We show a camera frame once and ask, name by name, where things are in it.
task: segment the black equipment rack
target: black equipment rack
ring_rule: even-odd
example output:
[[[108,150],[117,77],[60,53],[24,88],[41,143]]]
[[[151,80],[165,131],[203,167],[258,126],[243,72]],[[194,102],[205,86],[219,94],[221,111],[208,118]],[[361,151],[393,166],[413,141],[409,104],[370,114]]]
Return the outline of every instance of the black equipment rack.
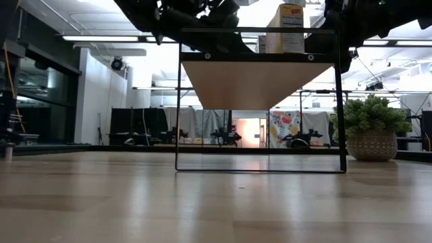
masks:
[[[269,173],[346,173],[346,145],[345,145],[345,127],[344,127],[344,101],[342,90],[342,74],[340,69],[340,35],[334,30],[319,28],[183,28],[183,32],[199,33],[308,33],[308,34],[326,34],[333,36],[333,50],[328,54],[312,53],[185,53],[182,51],[182,38],[179,41],[179,62],[178,62],[178,87],[177,89],[177,134],[175,140],[175,169],[177,171],[220,171],[220,172],[269,172]],[[243,62],[292,62],[292,63],[331,63],[335,69],[336,85],[336,103],[337,103],[337,122],[339,128],[339,156],[340,169],[334,171],[320,170],[251,170],[251,169],[181,169],[178,167],[179,159],[179,137],[180,137],[180,102],[181,92],[191,88],[182,88],[182,62],[183,61],[243,61]]]

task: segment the woven basket planter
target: woven basket planter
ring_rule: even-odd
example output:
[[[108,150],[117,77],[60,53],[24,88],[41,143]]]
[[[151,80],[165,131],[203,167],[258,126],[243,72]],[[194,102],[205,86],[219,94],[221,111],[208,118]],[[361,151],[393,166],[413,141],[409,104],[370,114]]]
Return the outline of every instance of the woven basket planter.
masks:
[[[361,161],[389,161],[398,152],[394,132],[364,131],[347,139],[348,153]]]

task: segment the yellow box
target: yellow box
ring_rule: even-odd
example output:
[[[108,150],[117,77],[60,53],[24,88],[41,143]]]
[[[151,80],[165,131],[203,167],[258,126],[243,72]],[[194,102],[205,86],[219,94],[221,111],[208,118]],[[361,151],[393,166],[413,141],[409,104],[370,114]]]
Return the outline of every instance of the yellow box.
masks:
[[[267,27],[303,28],[303,7],[284,3]],[[303,33],[267,33],[266,53],[304,53]]]
[[[203,143],[203,139],[202,138],[194,138],[194,144],[202,144]]]

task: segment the ceiling light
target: ceiling light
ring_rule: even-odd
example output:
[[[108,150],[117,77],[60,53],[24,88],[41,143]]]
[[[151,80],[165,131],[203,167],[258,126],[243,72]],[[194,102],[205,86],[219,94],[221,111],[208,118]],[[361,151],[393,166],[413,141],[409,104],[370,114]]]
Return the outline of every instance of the ceiling light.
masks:
[[[22,97],[22,96],[18,96],[18,97],[16,97],[16,99],[19,101],[33,101],[32,99],[29,99],[27,97]]]
[[[396,45],[406,45],[406,46],[432,46],[432,40],[400,40]]]
[[[20,85],[18,88],[25,88],[25,89],[47,89],[46,86],[34,86],[34,85]]]
[[[147,37],[147,41],[155,43],[156,42],[156,38],[155,37]],[[165,37],[165,38],[163,38],[162,42],[163,43],[174,43],[175,40]]]
[[[122,12],[119,6],[114,1],[107,0],[78,0],[80,3],[92,4],[110,12]]]
[[[176,90],[174,87],[134,87],[137,90]]]
[[[63,39],[79,42],[138,42],[137,36],[63,36]]]
[[[203,108],[202,105],[179,105],[180,107]],[[160,107],[177,107],[177,105],[161,105]]]
[[[242,38],[243,43],[257,43],[258,39],[257,38]]]
[[[389,42],[387,40],[365,40],[363,46],[368,45],[386,45]]]

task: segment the window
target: window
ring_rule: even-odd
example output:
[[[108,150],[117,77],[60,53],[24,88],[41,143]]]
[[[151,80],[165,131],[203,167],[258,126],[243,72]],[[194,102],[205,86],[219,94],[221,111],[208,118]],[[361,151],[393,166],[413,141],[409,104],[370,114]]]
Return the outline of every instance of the window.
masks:
[[[17,106],[27,134],[38,135],[39,144],[72,142],[74,108],[18,96]]]
[[[18,92],[54,103],[75,105],[76,81],[45,64],[25,58],[20,63]]]
[[[4,89],[7,81],[7,70],[4,62],[0,61],[0,88]]]

